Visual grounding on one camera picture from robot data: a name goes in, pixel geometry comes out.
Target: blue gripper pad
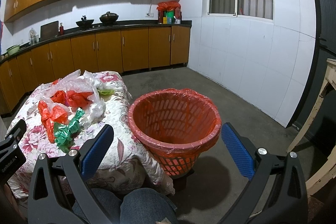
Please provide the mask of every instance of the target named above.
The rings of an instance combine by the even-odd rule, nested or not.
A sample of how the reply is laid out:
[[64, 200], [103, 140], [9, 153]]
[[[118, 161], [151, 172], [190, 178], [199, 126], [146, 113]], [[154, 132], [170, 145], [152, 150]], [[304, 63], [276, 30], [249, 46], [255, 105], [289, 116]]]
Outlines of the blue gripper pad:
[[87, 140], [84, 143], [85, 145], [86, 143], [89, 144], [90, 141], [94, 142], [92, 147], [85, 154], [85, 157], [81, 160], [81, 176], [83, 181], [87, 181], [95, 175], [107, 150], [110, 148], [110, 145], [113, 142], [113, 138], [114, 131], [112, 126], [105, 125], [95, 139]]
[[227, 123], [222, 126], [221, 136], [240, 174], [251, 180], [255, 173], [254, 160]]

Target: jeans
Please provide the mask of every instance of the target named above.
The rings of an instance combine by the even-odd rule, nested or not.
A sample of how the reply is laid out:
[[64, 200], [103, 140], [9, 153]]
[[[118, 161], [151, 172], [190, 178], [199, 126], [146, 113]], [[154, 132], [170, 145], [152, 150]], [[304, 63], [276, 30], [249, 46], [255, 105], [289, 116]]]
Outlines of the jeans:
[[[110, 214], [113, 224], [155, 224], [167, 218], [172, 224], [178, 224], [175, 216], [176, 206], [164, 195], [150, 188], [132, 191], [121, 201], [112, 192], [104, 189], [91, 189], [100, 204]], [[78, 203], [73, 212], [86, 220]]]

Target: wooden table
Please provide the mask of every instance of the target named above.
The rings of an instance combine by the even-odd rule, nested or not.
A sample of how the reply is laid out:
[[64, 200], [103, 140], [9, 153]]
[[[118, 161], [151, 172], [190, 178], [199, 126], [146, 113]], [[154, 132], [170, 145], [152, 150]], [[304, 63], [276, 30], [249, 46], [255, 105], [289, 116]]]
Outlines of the wooden table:
[[[314, 118], [319, 111], [323, 99], [325, 96], [333, 89], [336, 90], [336, 60], [335, 59], [327, 59], [327, 70], [325, 72], [325, 77], [323, 80], [323, 84], [319, 93], [319, 96], [316, 99], [315, 105], [312, 111], [309, 114], [306, 122], [301, 128], [298, 135], [295, 137], [293, 142], [287, 149], [287, 152], [291, 152], [293, 148], [299, 143], [299, 141], [306, 134], [310, 125], [312, 124]], [[336, 146], [331, 151], [327, 162], [306, 182], [307, 193], [308, 196], [315, 194], [318, 190], [320, 190], [323, 186], [327, 184], [329, 180], [336, 177]]]

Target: black countertop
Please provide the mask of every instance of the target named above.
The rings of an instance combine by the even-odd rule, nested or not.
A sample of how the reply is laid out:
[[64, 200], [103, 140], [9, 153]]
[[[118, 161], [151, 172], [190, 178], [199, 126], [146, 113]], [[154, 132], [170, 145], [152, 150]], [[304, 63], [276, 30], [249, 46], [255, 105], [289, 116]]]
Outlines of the black countertop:
[[76, 37], [80, 35], [86, 35], [90, 33], [96, 32], [104, 32], [104, 31], [111, 31], [111, 30], [121, 30], [121, 29], [129, 29], [129, 28], [143, 28], [143, 27], [170, 27], [170, 26], [183, 26], [183, 27], [191, 27], [192, 21], [191, 20], [182, 20], [181, 24], [158, 24], [157, 20], [124, 20], [124, 21], [117, 21], [114, 25], [111, 26], [104, 26], [102, 23], [93, 24], [90, 29], [81, 30], [79, 27], [64, 30], [63, 35], [59, 35], [57, 37], [53, 37], [44, 41], [40, 41], [34, 45], [28, 45], [27, 47], [20, 46], [20, 50], [5, 59], [0, 61], [0, 65], [7, 60], [10, 60], [13, 57], [16, 57], [20, 54], [28, 52], [36, 47], [42, 46], [47, 43], [51, 43], [54, 41], [67, 39], [71, 37]]

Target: red trash can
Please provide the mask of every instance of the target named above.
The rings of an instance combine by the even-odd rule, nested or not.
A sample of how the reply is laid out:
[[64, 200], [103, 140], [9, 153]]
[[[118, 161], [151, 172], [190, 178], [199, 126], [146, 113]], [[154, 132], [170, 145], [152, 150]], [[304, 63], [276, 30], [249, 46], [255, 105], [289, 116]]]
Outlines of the red trash can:
[[182, 177], [218, 140], [221, 118], [208, 98], [191, 89], [142, 95], [128, 112], [133, 134], [172, 178]]

